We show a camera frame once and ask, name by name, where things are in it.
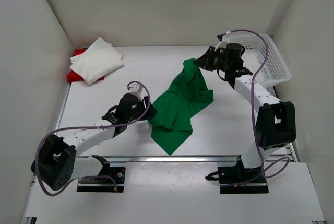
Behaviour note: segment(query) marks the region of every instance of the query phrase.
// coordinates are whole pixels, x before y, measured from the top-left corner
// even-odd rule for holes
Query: white basket
[[[268,44],[269,54],[266,64],[256,76],[257,82],[270,87],[290,80],[291,73],[271,37],[267,34],[261,34],[261,36]],[[242,56],[244,66],[255,73],[265,58],[266,48],[263,41],[254,34],[227,36],[227,39],[228,42],[239,43],[246,48]]]

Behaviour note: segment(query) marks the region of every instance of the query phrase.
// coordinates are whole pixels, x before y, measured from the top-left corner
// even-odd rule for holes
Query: white floor
[[[132,80],[143,82],[154,101],[182,70],[183,60],[198,58],[206,49],[205,46],[119,48],[124,53],[123,68],[92,86],[84,82],[72,84],[60,127],[92,125],[108,108],[118,104],[126,93],[126,84]],[[193,134],[173,155],[242,154],[253,143],[250,105],[216,73],[203,72],[203,75],[214,91],[214,103],[192,118]],[[166,156],[150,133],[147,122],[136,123],[85,155]],[[283,148],[276,154],[286,153]],[[282,165],[277,164],[270,173]],[[289,164],[279,176],[268,179],[269,194],[257,195],[220,195],[218,182],[204,179],[215,170],[215,162],[128,162],[125,191],[118,194],[76,192],[77,182],[74,182],[63,194],[48,197],[36,183],[25,217],[36,217],[36,224],[311,224],[325,220],[304,163]]]

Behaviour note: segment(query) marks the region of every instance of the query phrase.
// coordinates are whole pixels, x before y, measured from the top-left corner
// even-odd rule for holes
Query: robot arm
[[[238,43],[229,43],[226,48],[217,50],[211,46],[202,57],[194,61],[194,64],[204,70],[216,70],[223,81],[228,82],[251,103],[253,73],[243,66],[241,56],[244,52],[245,48]],[[220,70],[225,72],[224,78],[219,75]],[[254,109],[258,114],[256,121],[258,146],[254,142],[238,157],[231,174],[233,177],[237,176],[236,182],[250,180],[261,173],[261,158],[257,148],[266,160],[274,151],[296,138],[294,106],[291,102],[282,102],[260,84],[255,83]]]
[[[92,175],[104,175],[109,163],[102,157],[93,155],[77,159],[85,151],[99,143],[116,137],[127,125],[139,118],[148,105],[148,97],[141,97],[142,86],[132,84],[128,93],[123,95],[118,106],[111,107],[107,113],[94,124],[93,129],[84,129],[68,136],[49,136],[40,149],[38,160],[41,179],[52,190],[57,191],[69,181]],[[147,113],[140,120],[148,120],[157,111],[150,105]],[[35,161],[31,171],[35,173]]]

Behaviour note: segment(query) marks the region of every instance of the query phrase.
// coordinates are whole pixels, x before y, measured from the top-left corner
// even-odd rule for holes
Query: purple cable
[[[146,88],[146,86],[139,82],[139,81],[131,81],[129,84],[127,84],[127,87],[130,85],[130,84],[133,84],[133,83],[138,83],[140,84],[146,91],[147,93],[147,96],[148,96],[148,104],[147,104],[147,107],[146,109],[144,110],[144,113],[142,113],[141,116],[139,116],[138,118],[136,118],[135,120],[129,122],[129,123],[124,123],[124,124],[119,124],[119,125],[108,125],[108,126],[99,126],[99,127],[96,127],[96,126],[71,126],[71,127],[64,127],[64,128],[59,128],[59,129],[56,129],[56,130],[53,130],[51,132],[49,132],[42,140],[41,142],[38,144],[38,147],[37,147],[37,150],[36,150],[36,155],[35,155],[35,174],[36,174],[36,177],[37,177],[37,180],[38,180],[38,183],[39,185],[41,186],[41,189],[42,191],[48,195],[48,196],[57,196],[59,195],[60,193],[62,193],[67,187],[68,185],[71,184],[71,181],[69,181],[66,185],[64,185],[64,187],[62,187],[62,189],[60,189],[59,191],[57,191],[56,193],[50,193],[46,187],[44,186],[43,184],[43,181],[42,181],[42,178],[41,178],[41,174],[40,174],[40,169],[39,169],[39,166],[38,166],[38,160],[39,160],[39,155],[40,155],[40,150],[45,142],[45,140],[50,136],[50,135],[53,135],[55,133],[58,133],[58,132],[62,132],[62,131],[66,131],[66,130],[75,130],[75,129],[85,129],[85,130],[88,130],[88,129],[101,129],[101,128],[113,128],[113,127],[120,127],[120,126],[128,126],[128,125],[132,125],[134,123],[136,123],[137,121],[139,121],[141,118],[144,117],[144,115],[148,112],[149,110],[149,107],[151,105],[151,96],[150,96],[150,93],[148,91],[148,89]],[[97,176],[89,176],[89,178],[108,178],[108,179],[111,179],[111,181],[114,183],[116,189],[117,189],[117,185],[114,181],[113,178],[111,178],[110,176],[107,176],[107,175],[97,175]]]
[[[257,136],[256,136],[256,123],[255,123],[255,102],[254,102],[254,83],[255,83],[255,78],[256,76],[258,75],[258,73],[261,71],[261,69],[264,67],[265,63],[267,62],[267,59],[268,59],[268,55],[269,55],[269,48],[268,48],[268,44],[266,42],[266,40],[257,32],[254,32],[254,31],[251,31],[251,30],[247,30],[247,29],[237,29],[237,30],[233,30],[233,31],[230,31],[230,33],[232,32],[250,32],[252,34],[255,34],[256,36],[258,36],[262,41],[263,43],[265,44],[265,47],[266,47],[266,55],[265,55],[265,58],[264,58],[264,61],[262,62],[262,64],[260,65],[259,69],[256,70],[255,74],[253,75],[253,78],[252,78],[252,85],[251,85],[251,88],[250,88],[250,96],[251,96],[251,108],[252,108],[252,126],[253,126],[253,134],[254,134],[254,139],[255,139],[255,145],[256,145],[256,149],[257,149],[257,152],[260,156],[260,159],[261,159],[261,174],[252,178],[251,180],[248,180],[248,181],[245,181],[245,182],[240,182],[240,183],[233,183],[233,184],[227,184],[227,185],[223,185],[221,187],[226,187],[226,186],[239,186],[239,185],[243,185],[243,184],[247,184],[255,179],[257,179],[259,176],[263,176],[264,178],[268,179],[268,178],[272,178],[274,176],[276,176],[277,174],[279,174],[280,172],[282,172],[286,167],[287,165],[289,164],[290,162],[290,159],[288,157],[282,157],[276,161],[274,161],[272,164],[270,164],[267,168],[264,168],[264,165],[265,165],[265,161],[263,159],[263,156],[261,154],[261,150],[260,150],[260,146],[259,146],[259,141],[257,139]],[[277,173],[274,173],[273,175],[270,175],[270,176],[266,176],[265,175],[265,172],[271,168],[273,165],[275,165],[276,163],[282,161],[282,160],[287,160],[287,162],[284,164],[283,168],[281,168]]]

